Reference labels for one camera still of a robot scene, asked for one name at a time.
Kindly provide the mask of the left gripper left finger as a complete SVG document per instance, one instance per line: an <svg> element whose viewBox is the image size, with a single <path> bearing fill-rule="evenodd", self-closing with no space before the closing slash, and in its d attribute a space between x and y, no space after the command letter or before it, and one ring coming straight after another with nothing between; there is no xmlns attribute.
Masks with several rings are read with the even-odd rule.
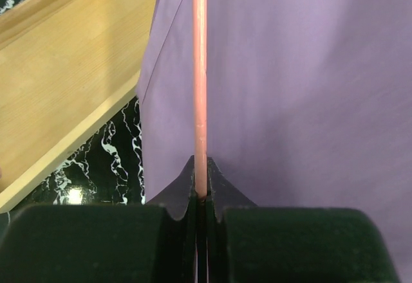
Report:
<svg viewBox="0 0 412 283"><path fill-rule="evenodd" d="M2 220L2 282L194 282L194 162L145 205L36 205Z"/></svg>

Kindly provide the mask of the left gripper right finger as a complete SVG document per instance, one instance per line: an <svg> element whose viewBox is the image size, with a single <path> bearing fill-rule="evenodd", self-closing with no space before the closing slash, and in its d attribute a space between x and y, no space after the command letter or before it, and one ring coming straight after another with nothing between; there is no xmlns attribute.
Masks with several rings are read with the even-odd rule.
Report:
<svg viewBox="0 0 412 283"><path fill-rule="evenodd" d="M259 207L208 161L210 282L398 282L382 236L350 208Z"/></svg>

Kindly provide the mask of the purple trousers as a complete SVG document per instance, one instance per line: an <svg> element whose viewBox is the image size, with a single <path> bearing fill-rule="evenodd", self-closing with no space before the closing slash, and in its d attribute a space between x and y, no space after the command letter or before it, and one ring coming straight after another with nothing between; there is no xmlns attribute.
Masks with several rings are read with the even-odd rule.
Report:
<svg viewBox="0 0 412 283"><path fill-rule="evenodd" d="M192 0L156 0L137 85L148 202L194 161L193 68ZM209 160L259 207L363 212L410 282L411 0L207 0L207 196Z"/></svg>

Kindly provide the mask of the pink hanger of purple trousers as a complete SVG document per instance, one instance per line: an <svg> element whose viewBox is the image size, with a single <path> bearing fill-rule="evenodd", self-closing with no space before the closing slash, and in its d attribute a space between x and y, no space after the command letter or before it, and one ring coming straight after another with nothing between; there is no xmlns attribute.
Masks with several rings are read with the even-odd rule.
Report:
<svg viewBox="0 0 412 283"><path fill-rule="evenodd" d="M207 0L192 0L194 182L198 199L207 196Z"/></svg>

